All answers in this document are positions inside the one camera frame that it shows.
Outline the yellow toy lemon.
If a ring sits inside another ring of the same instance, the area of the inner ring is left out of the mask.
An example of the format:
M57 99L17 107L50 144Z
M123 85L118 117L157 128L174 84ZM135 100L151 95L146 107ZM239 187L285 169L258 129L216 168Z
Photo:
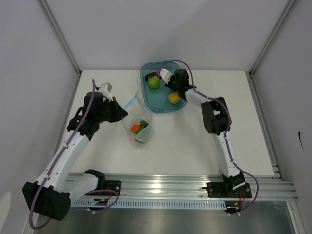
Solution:
M178 96L177 93L170 93L168 95L168 101L171 103L171 104L177 104L179 101L180 101L180 97Z

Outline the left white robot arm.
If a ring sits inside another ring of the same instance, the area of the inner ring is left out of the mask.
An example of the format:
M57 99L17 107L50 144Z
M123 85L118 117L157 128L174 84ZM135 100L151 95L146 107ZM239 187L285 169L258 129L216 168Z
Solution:
M65 182L100 124L118 122L127 115L109 91L100 88L86 94L83 106L70 120L65 140L49 165L35 182L26 182L22 188L30 215L37 213L62 220L76 200L88 193L100 195L105 191L105 174L92 169L85 171L70 186L65 186Z

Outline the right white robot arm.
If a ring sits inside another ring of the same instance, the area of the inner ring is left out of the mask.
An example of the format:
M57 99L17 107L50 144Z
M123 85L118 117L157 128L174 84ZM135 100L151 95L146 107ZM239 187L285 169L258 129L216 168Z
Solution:
M230 142L231 117L223 97L212 98L199 91L189 83L189 75L185 69L171 73L162 68L159 72L165 86L175 91L184 101L192 103L202 110L205 130L215 140L218 150L222 153L222 179L220 183L208 183L209 196L232 197L246 185L243 172L236 165L236 158Z

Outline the green toy bell pepper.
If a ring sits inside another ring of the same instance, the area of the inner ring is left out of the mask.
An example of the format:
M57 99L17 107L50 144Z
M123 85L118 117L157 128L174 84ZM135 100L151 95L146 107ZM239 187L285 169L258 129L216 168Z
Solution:
M135 140L139 142L147 142L150 139L151 129L150 128L140 128L135 131Z

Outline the clear zip top bag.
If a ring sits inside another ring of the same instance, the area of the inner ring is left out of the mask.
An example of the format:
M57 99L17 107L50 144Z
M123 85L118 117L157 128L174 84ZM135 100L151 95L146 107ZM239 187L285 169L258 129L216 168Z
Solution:
M125 105L128 115L122 120L123 127L131 144L142 148L152 135L153 114L138 96L138 92Z

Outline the purple toy eggplant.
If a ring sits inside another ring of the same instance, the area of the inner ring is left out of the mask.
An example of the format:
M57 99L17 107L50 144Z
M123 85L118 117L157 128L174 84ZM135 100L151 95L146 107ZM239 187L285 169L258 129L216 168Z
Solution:
M150 78L152 77L157 77L158 79L162 79L161 76L159 75L159 71L155 71L155 72L151 72L151 73L148 73L144 79L145 81L148 81Z

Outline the orange toy pumpkin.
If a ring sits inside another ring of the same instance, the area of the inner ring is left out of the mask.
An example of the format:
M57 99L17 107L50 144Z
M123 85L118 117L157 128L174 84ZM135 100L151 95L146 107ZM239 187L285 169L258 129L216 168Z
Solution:
M137 134L137 132L139 132L141 129L143 128L142 125L140 124L135 124L130 128L130 131Z

